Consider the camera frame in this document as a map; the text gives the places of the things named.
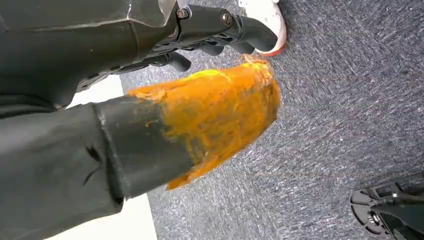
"white sneaker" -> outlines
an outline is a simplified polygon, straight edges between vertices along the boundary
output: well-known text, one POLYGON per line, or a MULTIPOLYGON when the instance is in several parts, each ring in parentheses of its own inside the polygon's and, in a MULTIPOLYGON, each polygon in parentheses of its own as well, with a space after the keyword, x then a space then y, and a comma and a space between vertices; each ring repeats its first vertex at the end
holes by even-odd
POLYGON ((256 51, 266 57, 278 55, 286 46, 287 30, 283 15, 277 3, 280 0, 238 0, 238 5, 246 10, 249 18, 256 19, 271 29, 278 40, 271 51, 256 51))

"metal bolt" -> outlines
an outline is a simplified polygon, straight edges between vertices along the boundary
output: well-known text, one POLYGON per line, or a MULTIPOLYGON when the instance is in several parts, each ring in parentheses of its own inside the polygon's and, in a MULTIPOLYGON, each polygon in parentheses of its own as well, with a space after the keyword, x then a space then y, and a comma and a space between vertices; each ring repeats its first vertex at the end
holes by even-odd
POLYGON ((222 19, 222 22, 227 26, 230 26, 231 23, 233 22, 233 18, 231 17, 231 14, 227 11, 224 11, 221 14, 221 19, 222 19))
POLYGON ((181 9, 178 9, 178 10, 176 11, 176 16, 177 16, 179 19, 188 19, 188 18, 189 18, 189 16, 190 16, 190 14, 189 14, 189 11, 187 11, 187 9, 185 9, 185 8, 181 8, 181 9))

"plastic cover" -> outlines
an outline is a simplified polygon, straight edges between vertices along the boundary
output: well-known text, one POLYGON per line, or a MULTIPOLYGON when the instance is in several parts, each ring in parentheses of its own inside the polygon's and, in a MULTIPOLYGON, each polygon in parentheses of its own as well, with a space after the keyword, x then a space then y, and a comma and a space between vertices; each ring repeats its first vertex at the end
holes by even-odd
POLYGON ((150 27, 163 27, 175 2, 176 0, 129 0, 127 17, 150 27))
POLYGON ((69 29, 133 21, 165 26, 176 0, 18 0, 0 1, 8 30, 69 29))

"black device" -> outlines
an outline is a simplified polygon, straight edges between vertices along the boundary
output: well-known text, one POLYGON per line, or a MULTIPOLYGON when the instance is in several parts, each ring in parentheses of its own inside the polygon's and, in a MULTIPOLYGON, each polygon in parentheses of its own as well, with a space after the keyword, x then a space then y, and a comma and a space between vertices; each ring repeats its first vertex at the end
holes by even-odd
POLYGON ((0 1, 0 239, 37 240, 120 212, 193 165, 161 135, 154 102, 123 96, 65 109, 110 74, 270 51, 275 34, 223 8, 175 0, 0 1))
POLYGON ((424 172, 357 190, 350 207, 373 235, 423 240, 424 172))

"black plastic part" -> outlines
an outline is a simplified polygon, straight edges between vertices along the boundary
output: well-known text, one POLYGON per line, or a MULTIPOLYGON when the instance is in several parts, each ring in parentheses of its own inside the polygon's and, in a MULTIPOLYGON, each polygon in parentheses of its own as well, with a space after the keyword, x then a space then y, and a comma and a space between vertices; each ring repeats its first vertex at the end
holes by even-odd
POLYGON ((96 105, 114 169, 126 197, 136 197, 188 172, 184 140, 166 139, 158 103, 123 96, 96 105))
POLYGON ((38 240, 118 213, 90 105, 0 120, 0 239, 38 240))
POLYGON ((243 36, 240 42, 247 42, 255 49, 263 52, 271 51, 277 42, 277 36, 263 23, 246 16, 236 16, 239 20, 243 36))
POLYGON ((424 173, 357 190, 350 205, 360 224, 375 235, 424 239, 424 173))
POLYGON ((199 48, 210 56, 218 56, 224 51, 224 46, 215 46, 207 43, 202 44, 199 48))
POLYGON ((177 26, 174 15, 165 27, 140 24, 132 20, 136 15, 117 20, 127 16, 126 0, 24 0, 0 6, 0 22, 8 29, 0 34, 0 45, 7 46, 0 48, 0 92, 34 96, 58 108, 114 67, 142 61, 177 26), (86 25, 93 22, 102 24, 86 25))
POLYGON ((239 54, 252 54, 255 51, 255 48, 248 42, 233 43, 231 47, 239 54))
POLYGON ((170 52, 168 56, 169 59, 167 64, 179 72, 186 72, 192 66, 192 62, 178 52, 170 52))

